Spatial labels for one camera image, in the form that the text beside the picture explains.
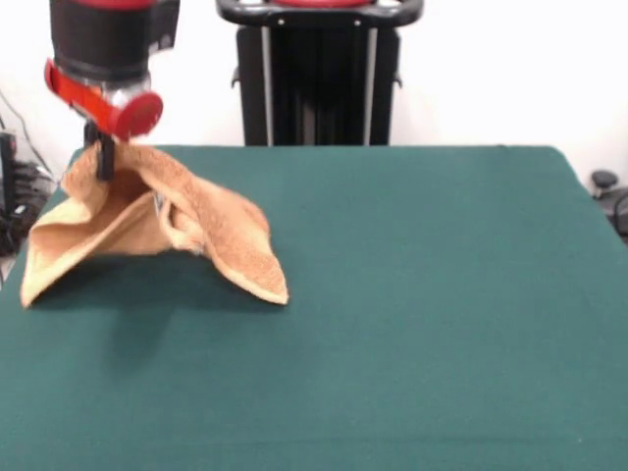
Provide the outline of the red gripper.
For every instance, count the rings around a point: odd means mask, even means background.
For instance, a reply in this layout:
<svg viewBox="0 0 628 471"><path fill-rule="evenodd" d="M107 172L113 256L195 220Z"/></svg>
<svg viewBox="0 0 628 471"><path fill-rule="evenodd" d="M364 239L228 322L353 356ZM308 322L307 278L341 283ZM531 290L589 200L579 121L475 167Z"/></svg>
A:
<svg viewBox="0 0 628 471"><path fill-rule="evenodd" d="M136 91L118 89L107 94L99 86L68 77L50 59L45 64L44 80L54 95L90 120L83 128L83 147L99 140L96 176L100 181L110 181L115 175L116 142L112 136L128 141L148 134L163 113L161 97L143 85Z"/></svg>

